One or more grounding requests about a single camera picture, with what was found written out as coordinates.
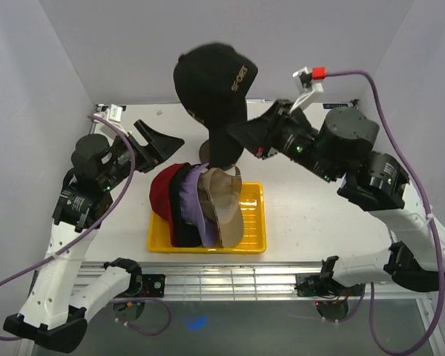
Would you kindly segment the purple LA cap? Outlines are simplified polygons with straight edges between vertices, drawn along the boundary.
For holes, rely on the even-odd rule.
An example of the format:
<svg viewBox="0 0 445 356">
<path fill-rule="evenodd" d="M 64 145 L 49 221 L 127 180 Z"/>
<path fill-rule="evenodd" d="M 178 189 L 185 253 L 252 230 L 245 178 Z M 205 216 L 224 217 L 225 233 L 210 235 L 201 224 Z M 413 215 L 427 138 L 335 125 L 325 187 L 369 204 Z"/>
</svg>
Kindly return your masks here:
<svg viewBox="0 0 445 356">
<path fill-rule="evenodd" d="M 199 164 L 191 168 L 179 186 L 180 211 L 185 223 L 197 227 L 201 243 L 205 248 L 217 244 L 217 233 L 214 223 L 203 213 L 199 195 L 198 180 L 208 164 Z"/>
</svg>

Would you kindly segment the beige R cap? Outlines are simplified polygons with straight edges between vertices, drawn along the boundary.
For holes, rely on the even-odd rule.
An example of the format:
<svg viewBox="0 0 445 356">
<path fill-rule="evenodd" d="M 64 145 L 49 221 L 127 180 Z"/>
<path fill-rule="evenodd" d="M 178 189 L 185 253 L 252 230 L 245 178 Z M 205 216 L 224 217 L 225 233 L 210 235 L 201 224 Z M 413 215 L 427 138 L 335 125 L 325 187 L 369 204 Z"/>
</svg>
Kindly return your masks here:
<svg viewBox="0 0 445 356">
<path fill-rule="evenodd" d="M 197 187 L 203 214 L 216 224 L 221 246 L 236 247 L 244 235 L 240 169 L 234 166 L 234 174 L 227 174 L 221 168 L 210 168 L 200 174 Z"/>
</svg>

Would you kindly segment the black R sport cap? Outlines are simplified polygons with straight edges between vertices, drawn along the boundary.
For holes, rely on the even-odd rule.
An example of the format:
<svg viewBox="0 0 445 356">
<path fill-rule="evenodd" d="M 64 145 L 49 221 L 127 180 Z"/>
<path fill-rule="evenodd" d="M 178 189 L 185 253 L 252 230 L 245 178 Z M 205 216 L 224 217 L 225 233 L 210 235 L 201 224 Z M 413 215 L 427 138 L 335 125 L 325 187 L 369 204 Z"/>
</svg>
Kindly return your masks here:
<svg viewBox="0 0 445 356">
<path fill-rule="evenodd" d="M 184 109 L 208 130 L 211 168 L 229 168 L 243 153 L 227 131 L 248 120 L 246 95 L 258 67 L 231 45 L 202 44 L 178 58 L 173 78 Z"/>
</svg>

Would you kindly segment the black cap red trim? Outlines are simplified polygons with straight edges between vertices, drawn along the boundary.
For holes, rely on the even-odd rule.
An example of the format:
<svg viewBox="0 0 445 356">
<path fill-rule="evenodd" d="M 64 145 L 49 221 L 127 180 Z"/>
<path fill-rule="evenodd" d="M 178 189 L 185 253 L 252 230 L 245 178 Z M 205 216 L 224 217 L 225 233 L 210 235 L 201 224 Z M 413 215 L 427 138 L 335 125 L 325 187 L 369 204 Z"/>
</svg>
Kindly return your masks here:
<svg viewBox="0 0 445 356">
<path fill-rule="evenodd" d="M 170 180 L 169 198 L 171 204 L 171 244 L 175 248 L 196 248 L 202 245 L 200 233 L 194 225 L 182 218 L 179 187 L 187 173 L 194 167 L 189 163 L 175 164 L 176 173 Z"/>
</svg>

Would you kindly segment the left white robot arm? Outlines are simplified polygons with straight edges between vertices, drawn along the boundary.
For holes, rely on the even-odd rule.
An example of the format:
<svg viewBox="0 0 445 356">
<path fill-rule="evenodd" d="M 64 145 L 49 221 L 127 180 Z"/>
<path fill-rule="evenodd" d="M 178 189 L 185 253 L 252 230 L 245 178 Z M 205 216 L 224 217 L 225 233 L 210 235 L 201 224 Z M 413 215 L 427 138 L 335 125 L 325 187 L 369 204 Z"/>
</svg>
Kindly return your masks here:
<svg viewBox="0 0 445 356">
<path fill-rule="evenodd" d="M 45 263 L 20 311 L 4 321 L 3 329 L 55 352 L 71 353 L 83 340 L 89 322 L 115 298 L 138 303 L 145 293 L 140 265 L 125 258 L 104 264 L 97 280 L 74 294 L 73 286 L 86 252 L 103 220 L 121 201 L 112 190 L 129 186 L 135 172 L 148 173 L 173 156 L 184 140 L 159 133 L 142 120 L 134 127 L 146 140 L 140 145 L 115 124 L 113 142 L 89 133 L 76 143 L 73 167 L 64 181 L 52 219 Z"/>
</svg>

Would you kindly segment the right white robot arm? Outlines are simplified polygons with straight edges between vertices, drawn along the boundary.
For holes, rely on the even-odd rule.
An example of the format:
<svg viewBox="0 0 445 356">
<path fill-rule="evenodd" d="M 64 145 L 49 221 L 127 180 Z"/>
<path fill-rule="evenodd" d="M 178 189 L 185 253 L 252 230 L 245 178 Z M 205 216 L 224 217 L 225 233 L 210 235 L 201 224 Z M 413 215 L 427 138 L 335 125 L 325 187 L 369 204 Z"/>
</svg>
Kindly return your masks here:
<svg viewBox="0 0 445 356">
<path fill-rule="evenodd" d="M 325 182 L 340 180 L 337 194 L 379 219 L 394 235 L 388 248 L 349 258 L 331 256 L 299 290 L 314 296 L 353 286 L 393 282 L 417 292 L 445 289 L 445 228 L 412 185 L 412 175 L 393 156 L 374 150 L 379 126 L 356 108 L 327 112 L 314 128 L 300 109 L 278 100 L 261 116 L 228 126 L 228 134 L 260 159 L 283 154 Z"/>
</svg>

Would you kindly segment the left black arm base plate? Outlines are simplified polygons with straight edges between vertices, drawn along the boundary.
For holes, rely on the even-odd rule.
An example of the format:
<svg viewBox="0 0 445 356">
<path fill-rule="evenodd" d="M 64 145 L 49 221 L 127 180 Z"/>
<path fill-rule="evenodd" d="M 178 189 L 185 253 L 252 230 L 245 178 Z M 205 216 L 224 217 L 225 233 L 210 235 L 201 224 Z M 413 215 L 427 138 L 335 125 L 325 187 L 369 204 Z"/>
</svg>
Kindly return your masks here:
<svg viewBox="0 0 445 356">
<path fill-rule="evenodd" d="M 129 288 L 124 294 L 129 297 L 163 297 L 165 280 L 164 274 L 141 274 L 131 277 Z"/>
</svg>

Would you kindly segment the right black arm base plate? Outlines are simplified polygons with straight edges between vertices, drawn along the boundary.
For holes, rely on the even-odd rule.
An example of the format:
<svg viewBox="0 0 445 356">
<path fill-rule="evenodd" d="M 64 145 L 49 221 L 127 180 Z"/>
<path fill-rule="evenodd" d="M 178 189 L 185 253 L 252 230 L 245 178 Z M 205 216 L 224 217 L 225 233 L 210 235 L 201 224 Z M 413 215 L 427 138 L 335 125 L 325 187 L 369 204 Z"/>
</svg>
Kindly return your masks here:
<svg viewBox="0 0 445 356">
<path fill-rule="evenodd" d="M 346 292 L 358 294 L 357 286 L 345 287 L 331 277 L 321 277 L 319 274 L 296 274 L 295 287 L 299 297 L 322 297 L 332 299 Z"/>
</svg>

